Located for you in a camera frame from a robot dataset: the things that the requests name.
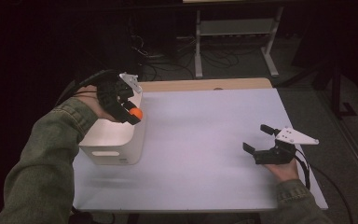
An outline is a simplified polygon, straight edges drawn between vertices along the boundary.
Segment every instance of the green sleeve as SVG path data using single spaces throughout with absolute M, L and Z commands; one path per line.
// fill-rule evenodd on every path
M 289 180 L 277 186 L 278 223 L 331 224 L 315 198 L 300 180 Z
M 71 98 L 36 122 L 20 161 L 7 175 L 0 223 L 68 223 L 72 162 L 96 120 L 92 110 Z

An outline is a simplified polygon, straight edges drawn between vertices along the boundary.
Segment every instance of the white tabletop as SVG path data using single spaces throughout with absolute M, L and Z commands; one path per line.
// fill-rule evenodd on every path
M 260 131 L 261 124 L 292 127 L 275 89 L 144 92 L 141 107 L 147 116 L 141 159 L 134 165 L 95 165 L 80 150 L 74 161 L 76 208 L 113 212 L 276 208 L 274 176 L 242 150 L 242 142 L 256 149 L 274 146 L 273 137 Z M 317 204 L 327 208 L 313 174 L 310 180 Z

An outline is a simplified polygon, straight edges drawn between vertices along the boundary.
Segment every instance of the black cable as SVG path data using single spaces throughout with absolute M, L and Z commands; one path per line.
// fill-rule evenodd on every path
M 304 177 L 305 177 L 305 187 L 307 189 L 310 189 L 310 170 L 307 168 L 307 165 L 305 162 L 303 162 L 298 156 L 295 155 L 296 160 L 300 163 L 301 168 L 304 171 Z
M 237 65 L 240 63 L 240 59 L 238 58 L 237 55 L 234 55 L 234 54 L 230 54 L 230 53 L 225 53 L 223 50 L 219 50 L 221 51 L 222 53 L 224 53 L 225 55 L 220 55 L 218 53 L 218 51 L 216 50 L 215 52 L 211 51 L 212 55 L 216 58 L 216 59 L 226 59 L 228 64 L 230 66 L 234 66 L 234 65 Z M 229 57 L 233 57 L 234 58 L 234 62 L 232 62 Z
M 308 168 L 308 170 L 309 170 L 309 169 L 310 169 L 310 163 L 307 161 L 307 157 L 305 157 L 305 155 L 304 155 L 304 153 L 303 153 L 302 151 L 298 150 L 297 148 L 296 148 L 296 150 L 297 150 L 297 152 L 299 152 L 299 153 L 302 155 L 302 157 L 304 158 L 305 163 L 307 164 L 307 168 Z
M 153 75 L 153 78 L 151 79 L 151 81 L 154 81 L 156 79 L 156 77 L 159 77 L 162 80 L 162 76 L 158 75 L 158 72 L 153 65 L 151 65 L 149 63 L 145 63 L 145 65 L 152 68 L 154 71 L 154 74 L 150 74 L 150 75 Z
M 234 55 L 246 55 L 246 54 L 253 53 L 253 52 L 257 51 L 257 50 L 260 50 L 261 47 L 266 46 L 267 43 L 269 42 L 269 40 L 267 39 L 268 37 L 269 37 L 269 35 L 265 35 L 265 36 L 261 37 L 261 40 L 259 40 L 259 41 L 262 42 L 262 44 L 257 44 L 253 49 L 247 50 L 247 51 L 245 51 L 245 52 L 243 52 L 243 53 L 235 53 L 236 50 L 232 50 L 232 51 L 233 51 L 232 54 L 234 54 Z
M 221 39 L 221 45 L 222 45 L 222 47 L 223 47 L 224 49 L 230 47 L 229 44 L 226 45 L 226 43 L 223 41 L 223 38 L 220 38 L 220 39 Z M 228 49 L 224 50 L 224 49 L 221 49 L 220 51 L 222 51 L 224 54 L 226 54 L 226 56 L 222 56 L 222 57 L 226 57 L 226 58 L 227 58 L 228 56 L 233 56 L 233 57 L 236 59 L 236 62 L 235 62 L 233 65 L 238 64 L 238 63 L 240 62 L 240 59 L 238 58 L 238 56 L 237 56 L 234 52 L 235 52 L 236 49 L 238 49 L 238 48 L 242 45 L 242 43 L 243 43 L 243 41 L 241 41 L 238 45 L 236 45 L 236 46 L 234 47 L 234 49 L 232 49 L 232 50 L 228 50 Z
M 184 51 L 182 54 L 179 54 L 179 56 L 176 56 L 174 59 L 176 60 L 176 61 L 179 61 L 180 59 L 182 59 L 182 58 L 184 58 L 187 54 L 189 54 L 189 53 L 191 53 L 191 52 L 194 52 L 194 50 L 193 49 L 190 49 L 190 50 L 187 50 L 187 51 Z M 165 59 L 168 59 L 169 61 L 167 61 L 167 62 L 160 62 L 160 63 L 171 63 L 172 62 L 172 60 L 169 58 L 169 57 L 167 57 L 167 56 L 165 56 L 165 55 L 163 55 L 162 57 L 160 57 L 160 58 L 148 58 L 148 60 L 149 60 L 149 62 L 150 61 L 154 61 L 154 60 L 161 60 L 161 58 L 165 58 Z
M 344 194 L 338 188 L 336 183 L 334 183 L 334 181 L 330 177 L 328 177 L 327 174 L 325 174 L 323 171 L 321 171 L 319 168 L 315 167 L 314 165 L 310 164 L 310 168 L 312 168 L 313 170 L 316 170 L 319 174 L 323 175 L 333 185 L 333 187 L 336 189 L 336 191 L 338 192 L 339 196 L 341 197 L 342 201 L 344 202 L 345 207 L 347 208 L 350 223 L 353 224 L 353 216 L 351 214 L 350 206 L 349 206 L 347 200 L 345 199 Z
M 219 61 L 217 61 L 215 59 L 212 59 L 212 58 L 208 57 L 204 53 L 200 53 L 200 55 L 202 56 L 202 58 L 205 60 L 206 63 L 210 64 L 213 67 L 216 67 L 216 68 L 229 68 L 229 67 L 231 67 L 231 64 L 226 64 L 226 63 L 219 62 Z M 223 66 L 217 66 L 217 65 L 211 63 L 211 61 L 214 62 L 214 63 L 222 64 Z
M 81 94 L 81 93 L 89 93 L 89 92 L 97 92 L 97 91 L 78 91 L 73 96 L 76 96 L 76 95 Z
M 227 56 L 231 55 L 231 56 L 238 56 L 238 55 L 246 55 L 246 54 L 249 54 L 249 53 L 253 53 L 255 52 L 256 50 L 259 50 L 261 47 L 263 46 L 266 46 L 266 41 L 263 41 L 264 43 L 263 44 L 259 44 L 259 45 L 256 45 L 255 48 L 249 50 L 249 51 L 246 51 L 244 53 L 236 53 L 236 51 L 238 50 L 239 47 L 241 47 L 243 44 L 244 44 L 245 41 L 241 41 L 240 44 L 238 44 L 237 46 L 234 47 L 233 50 L 230 50 L 229 52 L 226 52 L 224 50 L 221 50 L 222 52 L 224 52 Z M 215 46 L 212 46 L 212 45 L 205 45 L 207 47 L 210 47 L 211 49 L 215 49 L 216 47 Z
M 155 81 L 156 80 L 156 77 L 158 77 L 158 79 L 160 80 L 160 81 L 162 81 L 162 76 L 161 75 L 158 75 L 158 74 L 156 74 L 156 73 L 145 73 L 145 72 L 143 72 L 143 74 L 145 75 L 145 82 L 147 82 L 147 81 Z M 153 78 L 151 79 L 151 80 L 147 80 L 147 76 L 153 76 Z
M 64 89 L 64 91 L 61 93 L 60 97 L 58 98 L 56 104 L 54 106 L 57 106 L 58 104 L 60 104 L 61 102 L 63 102 L 63 99 L 67 99 L 69 97 L 71 97 L 74 93 L 76 93 L 76 91 L 83 86 L 88 86 L 89 84 L 91 84 L 91 82 L 93 80 L 97 80 L 99 78 L 102 78 L 104 76 L 106 76 L 106 74 L 114 74 L 117 73 L 119 74 L 119 72 L 115 69 L 107 69 L 107 70 L 102 70 L 100 72 L 95 73 L 94 75 L 84 79 L 83 81 L 76 83 L 75 80 L 73 80 L 71 83 L 68 84 L 68 86 L 66 86 L 66 88 Z
M 158 66 L 155 66 L 153 64 L 160 64 L 160 65 L 173 65 L 173 66 L 178 66 L 180 68 L 177 68 L 177 69 L 166 69 L 166 68 L 162 68 L 162 67 L 158 67 Z M 180 69 L 185 69 L 190 75 L 191 75 L 191 78 L 194 79 L 194 75 L 193 75 L 193 72 L 190 71 L 190 69 L 188 69 L 187 67 L 179 64 L 179 63 L 153 63 L 153 64 L 148 64 L 148 66 L 150 67 L 154 67 L 154 68 L 157 68 L 157 69 L 160 69 L 160 70 L 163 70 L 163 71 L 177 71 L 177 70 L 180 70 Z

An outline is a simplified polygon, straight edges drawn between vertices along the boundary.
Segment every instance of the robotic hand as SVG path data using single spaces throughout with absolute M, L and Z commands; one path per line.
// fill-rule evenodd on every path
M 256 151 L 254 147 L 243 143 L 243 150 L 253 155 L 256 164 L 286 164 L 289 163 L 293 158 L 296 158 L 304 171 L 306 187 L 309 189 L 310 166 L 308 163 L 306 164 L 298 156 L 296 156 L 298 149 L 296 149 L 295 144 L 317 145 L 319 144 L 319 141 L 291 128 L 284 128 L 279 130 L 262 124 L 260 126 L 260 130 L 270 135 L 275 135 L 275 146 L 269 150 Z
M 142 110 L 129 101 L 134 95 L 133 91 L 142 92 L 137 77 L 121 73 L 118 81 L 105 81 L 97 86 L 97 97 L 101 107 L 122 123 L 134 125 L 142 119 Z
M 135 125 L 141 121 L 143 112 L 129 101 L 129 98 L 134 95 L 133 91 L 142 92 L 138 85 L 138 76 L 117 74 L 116 70 L 103 70 L 79 83 L 72 81 L 62 92 L 56 105 L 60 104 L 62 99 L 74 96 L 79 88 L 93 85 L 97 87 L 98 101 L 107 113 L 122 123 Z

